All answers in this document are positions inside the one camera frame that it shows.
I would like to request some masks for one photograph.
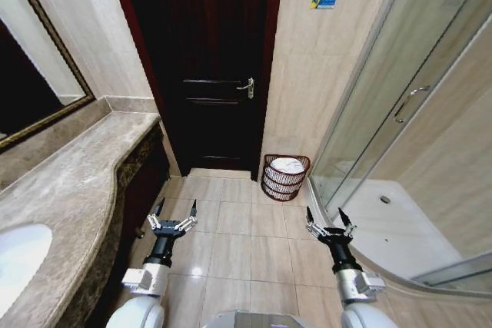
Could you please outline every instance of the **mirror frame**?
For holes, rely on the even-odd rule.
[[[44,130],[45,128],[54,124],[56,121],[59,121],[60,119],[66,117],[70,113],[78,110],[79,108],[82,108],[84,105],[87,105],[91,101],[95,100],[94,94],[92,94],[92,91],[89,88],[87,82],[85,81],[84,76],[82,76],[82,73],[80,72],[77,65],[75,64],[74,59],[71,57],[70,53],[68,52],[68,49],[65,46],[65,43],[62,41],[62,38],[60,38],[60,35],[57,33],[55,26],[48,18],[48,14],[43,9],[40,1],[28,0],[28,2],[31,5],[32,9],[34,10],[35,14],[38,16],[39,21],[42,23],[43,27],[48,32],[51,40],[53,41],[53,43],[55,43],[56,48],[60,52],[60,55],[63,57],[68,68],[70,68],[70,71],[74,75],[75,80],[77,80],[77,82],[80,84],[82,90],[85,93],[85,96],[64,106],[62,109],[56,111],[55,113],[49,115],[48,117],[44,117],[41,120],[36,121],[35,123],[29,125],[28,127],[23,128],[22,130],[15,132],[14,134],[11,134],[10,136],[7,136],[2,140],[0,140],[0,153],[8,150],[18,142],[21,142],[27,139],[28,137],[31,137],[33,134],[36,134],[39,131]]]

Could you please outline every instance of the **vanity counter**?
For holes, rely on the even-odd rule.
[[[111,230],[116,172],[158,120],[153,113],[112,112],[0,193],[1,230],[45,224],[53,233],[48,255],[0,326],[58,323],[108,232],[121,231],[121,222]]]

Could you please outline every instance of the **door frame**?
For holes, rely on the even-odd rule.
[[[190,171],[190,164],[187,158],[187,153],[183,151],[183,145],[179,141],[176,135],[176,127],[173,127],[169,115],[170,110],[166,108],[164,97],[159,90],[158,79],[154,72],[154,68],[151,63],[151,59],[148,53],[147,46],[145,45],[144,37],[141,33],[140,25],[138,23],[137,15],[133,8],[131,0],[120,0],[121,7],[125,13],[125,17],[130,28],[131,36],[140,56],[142,66],[148,79],[152,94],[154,95],[155,103],[158,107],[158,111],[161,115],[162,122],[165,126],[165,130],[169,136],[169,141],[175,153],[176,161],[178,162],[181,175],[187,175]],[[266,4],[266,19],[264,27],[264,37],[262,41],[262,57],[261,57],[261,83],[255,86],[255,93],[258,98],[254,100],[254,116],[251,119],[254,120],[253,127],[254,136],[252,141],[254,142],[252,148],[252,164],[251,164],[251,179],[256,181],[258,179],[258,170],[261,160],[261,145],[263,141],[264,121],[267,113],[268,102],[268,89],[270,86],[271,75],[271,63],[274,54],[275,33],[277,31],[277,17],[280,0],[267,0]]]

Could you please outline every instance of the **shower enclosure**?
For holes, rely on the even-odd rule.
[[[386,0],[309,181],[414,283],[492,296],[492,0]]]

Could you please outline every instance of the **white sink basin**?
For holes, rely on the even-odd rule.
[[[0,318],[36,274],[52,243],[52,230],[29,224],[0,232]]]

